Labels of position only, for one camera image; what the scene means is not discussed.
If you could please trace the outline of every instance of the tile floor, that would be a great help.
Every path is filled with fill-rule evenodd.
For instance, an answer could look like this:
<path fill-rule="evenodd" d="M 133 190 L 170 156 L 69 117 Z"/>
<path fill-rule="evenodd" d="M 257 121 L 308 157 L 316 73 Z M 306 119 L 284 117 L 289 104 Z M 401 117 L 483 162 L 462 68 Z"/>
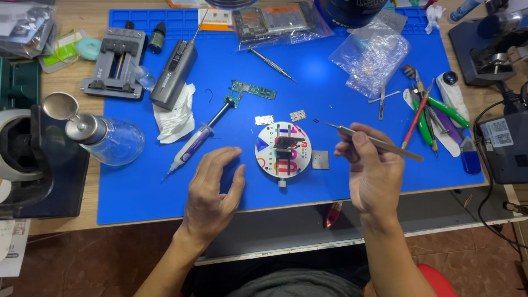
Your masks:
<path fill-rule="evenodd" d="M 178 221 L 67 233 L 28 244 L 13 297 L 129 297 L 154 268 Z M 511 224 L 503 233 L 514 238 Z M 32 237 L 38 240 L 46 235 Z M 433 266 L 459 297 L 527 297 L 519 254 L 485 227 L 408 237 L 416 263 Z M 372 284 L 366 297 L 375 296 Z"/>

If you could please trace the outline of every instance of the wooden desk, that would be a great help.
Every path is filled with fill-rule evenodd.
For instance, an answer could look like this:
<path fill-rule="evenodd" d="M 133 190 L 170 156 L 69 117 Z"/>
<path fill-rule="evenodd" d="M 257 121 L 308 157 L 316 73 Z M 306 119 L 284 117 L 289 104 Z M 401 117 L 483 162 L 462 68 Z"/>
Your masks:
<path fill-rule="evenodd" d="M 261 0 L 260 2 L 277 2 L 270 0 Z M 455 10 L 460 1 L 443 0 L 441 5 L 446 9 L 445 16 Z M 62 33 L 71 29 L 84 29 L 90 37 L 102 39 L 105 28 L 108 25 L 108 11 L 110 9 L 169 9 L 166 0 L 57 0 L 59 21 L 62 25 Z M 468 18 L 482 17 L 486 15 L 484 5 L 477 7 L 472 11 Z M 455 54 L 447 32 L 453 27 L 444 18 L 440 21 L 441 36 L 444 41 L 444 47 L 447 57 L 453 71 L 460 73 Z M 519 75 L 508 81 L 508 85 L 515 92 L 518 92 L 522 83 L 526 82 L 528 67 L 519 69 L 522 62 L 516 64 Z M 42 73 L 42 95 L 55 91 L 63 91 L 74 95 L 80 104 L 81 112 L 89 112 L 96 115 L 103 114 L 103 99 L 98 97 L 89 97 L 80 91 L 80 82 L 83 78 L 91 77 L 94 68 L 93 62 L 80 61 L 72 66 L 57 71 L 55 73 Z M 467 87 L 463 83 L 460 85 L 469 114 L 474 119 L 484 108 L 501 100 L 500 93 L 495 87 L 476 88 Z M 482 120 L 502 115 L 502 108 L 497 107 L 489 111 Z M 97 225 L 97 201 L 99 192 L 99 162 L 95 158 L 90 159 L 86 185 L 84 186 L 84 195 L 80 215 L 76 218 L 46 219 L 33 220 L 31 223 L 31 234 L 45 234 L 61 231 L 80 230 L 98 227 L 109 227 L 115 225 L 136 224 L 131 222 L 126 224 L 115 225 Z"/>

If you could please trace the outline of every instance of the power cord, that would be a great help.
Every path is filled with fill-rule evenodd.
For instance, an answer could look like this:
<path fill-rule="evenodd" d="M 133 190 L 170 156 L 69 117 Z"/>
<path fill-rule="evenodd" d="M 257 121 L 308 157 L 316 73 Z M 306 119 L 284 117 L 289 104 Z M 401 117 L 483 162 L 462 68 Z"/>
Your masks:
<path fill-rule="evenodd" d="M 510 244 L 514 244 L 516 246 L 518 246 L 519 248 L 523 247 L 523 248 L 528 248 L 528 246 L 525 246 L 525 245 L 522 245 L 518 242 L 515 242 L 509 238 L 507 238 L 506 236 L 504 236 L 502 233 L 500 233 L 499 231 L 495 230 L 494 228 L 490 227 L 486 221 L 482 218 L 482 214 L 481 214 L 481 211 L 482 211 L 482 206 L 486 203 L 486 201 L 488 201 L 488 199 L 490 198 L 491 194 L 492 194 L 492 191 L 493 191 L 493 183 L 494 183 L 494 179 L 493 179 L 493 175 L 492 175 L 492 171 L 491 171 L 491 167 L 489 166 L 489 163 L 488 163 L 488 160 L 486 159 L 486 156 L 484 155 L 483 153 L 483 150 L 482 150 L 482 137 L 480 136 L 480 134 L 477 133 L 477 125 L 478 125 L 478 121 L 480 120 L 480 118 L 486 113 L 488 112 L 488 110 L 492 109 L 493 107 L 497 106 L 497 105 L 500 105 L 502 103 L 505 103 L 506 100 L 501 100 L 497 103 L 493 103 L 491 104 L 490 106 L 488 106 L 483 112 L 481 112 L 477 118 L 475 119 L 474 123 L 473 123 L 473 135 L 475 136 L 475 143 L 476 143 L 476 146 L 477 146 L 477 149 L 478 149 L 478 152 L 480 154 L 480 156 L 482 157 L 482 160 L 484 162 L 484 167 L 486 168 L 486 171 L 488 173 L 488 177 L 489 177 L 489 189 L 488 189 L 488 193 L 486 194 L 486 197 L 482 200 L 482 202 L 480 203 L 480 205 L 478 206 L 478 210 L 477 210 L 477 214 L 478 214 L 478 218 L 480 219 L 480 221 L 482 222 L 482 224 L 484 224 L 484 226 L 486 226 L 486 228 L 488 228 L 491 232 L 495 233 L 497 236 L 499 236 L 500 238 L 504 239 L 505 241 L 509 242 Z"/>

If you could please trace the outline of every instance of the hand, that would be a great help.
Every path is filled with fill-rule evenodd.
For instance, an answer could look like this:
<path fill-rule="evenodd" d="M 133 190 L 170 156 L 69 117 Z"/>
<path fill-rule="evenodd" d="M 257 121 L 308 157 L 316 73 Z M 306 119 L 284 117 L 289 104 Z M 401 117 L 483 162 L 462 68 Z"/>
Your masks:
<path fill-rule="evenodd" d="M 343 141 L 335 146 L 334 155 L 350 162 L 350 198 L 361 214 L 375 219 L 395 217 L 400 197 L 405 161 L 400 155 L 378 151 L 367 135 L 394 144 L 384 133 L 354 123 L 354 137 L 339 133 Z"/>
<path fill-rule="evenodd" d="M 238 209 L 246 184 L 246 166 L 237 168 L 227 194 L 220 194 L 220 178 L 224 166 L 241 153 L 239 147 L 223 147 L 205 154 L 189 184 L 185 214 L 178 231 L 186 232 L 203 249 L 229 224 Z"/>

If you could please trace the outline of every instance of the clear plastic bag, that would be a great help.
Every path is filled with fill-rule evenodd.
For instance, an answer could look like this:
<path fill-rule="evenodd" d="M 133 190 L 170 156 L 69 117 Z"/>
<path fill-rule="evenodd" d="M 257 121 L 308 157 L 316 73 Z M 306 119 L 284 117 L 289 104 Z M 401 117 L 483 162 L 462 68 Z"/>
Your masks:
<path fill-rule="evenodd" d="M 252 6 L 233 12 L 238 50 L 295 44 L 334 35 L 311 1 Z"/>
<path fill-rule="evenodd" d="M 350 74 L 348 87 L 376 99 L 410 51 L 407 39 L 375 17 L 354 29 L 328 59 Z"/>
<path fill-rule="evenodd" d="M 0 2 L 0 11 L 0 56 L 33 59 L 53 53 L 59 32 L 55 6 Z"/>

